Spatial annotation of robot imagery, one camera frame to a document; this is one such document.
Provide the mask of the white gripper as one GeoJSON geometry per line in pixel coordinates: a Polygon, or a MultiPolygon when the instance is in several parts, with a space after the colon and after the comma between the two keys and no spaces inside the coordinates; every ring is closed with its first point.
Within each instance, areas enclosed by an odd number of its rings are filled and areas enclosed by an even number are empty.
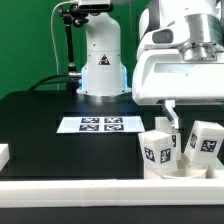
{"type": "Polygon", "coordinates": [[[177,104],[224,103],[224,53],[216,61],[186,62],[177,49],[149,50],[133,74],[132,97],[139,105],[162,104],[173,131],[183,127],[177,104]]]}

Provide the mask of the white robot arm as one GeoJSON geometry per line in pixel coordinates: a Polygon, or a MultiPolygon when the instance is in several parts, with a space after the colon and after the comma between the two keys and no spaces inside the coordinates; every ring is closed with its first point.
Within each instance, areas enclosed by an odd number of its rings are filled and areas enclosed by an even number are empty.
{"type": "MultiPolygon", "coordinates": [[[[93,98],[125,90],[115,0],[79,0],[87,23],[82,92],[93,98]]],[[[151,0],[139,19],[132,81],[139,105],[160,104],[175,129],[177,104],[224,102],[224,0],[151,0]]]]}

